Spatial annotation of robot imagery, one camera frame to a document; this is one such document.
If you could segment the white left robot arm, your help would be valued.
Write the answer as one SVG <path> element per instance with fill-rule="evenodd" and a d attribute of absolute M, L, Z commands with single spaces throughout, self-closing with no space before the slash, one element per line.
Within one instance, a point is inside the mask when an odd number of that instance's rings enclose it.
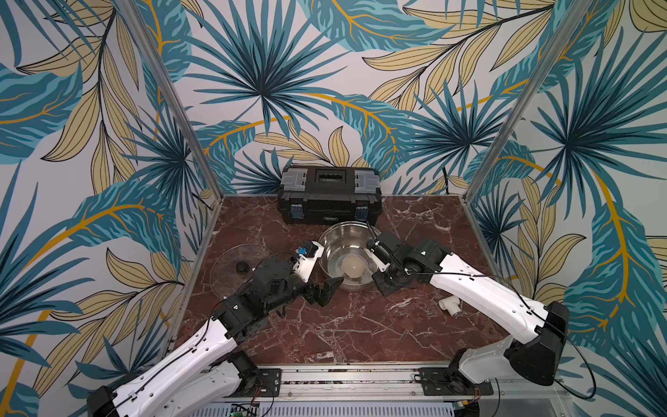
<path fill-rule="evenodd" d="M 310 276 L 319 257 L 260 263 L 233 295 L 181 347 L 148 371 L 113 389 L 103 386 L 87 400 L 90 416 L 186 416 L 219 395 L 249 389 L 256 368 L 238 347 L 257 333 L 269 315 L 298 298 L 326 306 L 343 280 L 323 285 Z"/>

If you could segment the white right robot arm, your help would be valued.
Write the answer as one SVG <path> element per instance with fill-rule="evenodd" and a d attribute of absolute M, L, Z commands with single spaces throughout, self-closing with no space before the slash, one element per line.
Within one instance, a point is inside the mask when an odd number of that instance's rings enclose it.
<path fill-rule="evenodd" d="M 456 376 L 472 384 L 509 376 L 540 386 L 554 384 L 570 318 L 562 303 L 545 305 L 526 298 L 433 240 L 411 246 L 385 231 L 372 236 L 366 252 L 377 265 L 373 281 L 382 295 L 413 281 L 426 283 L 477 309 L 508 333 L 500 342 L 461 349 L 449 365 Z"/>

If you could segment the beige plastic ladle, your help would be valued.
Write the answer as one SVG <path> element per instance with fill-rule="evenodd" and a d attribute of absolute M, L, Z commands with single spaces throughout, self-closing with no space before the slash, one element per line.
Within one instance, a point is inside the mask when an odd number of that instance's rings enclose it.
<path fill-rule="evenodd" d="M 370 280 L 374 273 L 386 269 L 385 262 L 368 248 L 349 247 L 345 250 L 341 267 L 344 275 L 351 279 Z"/>

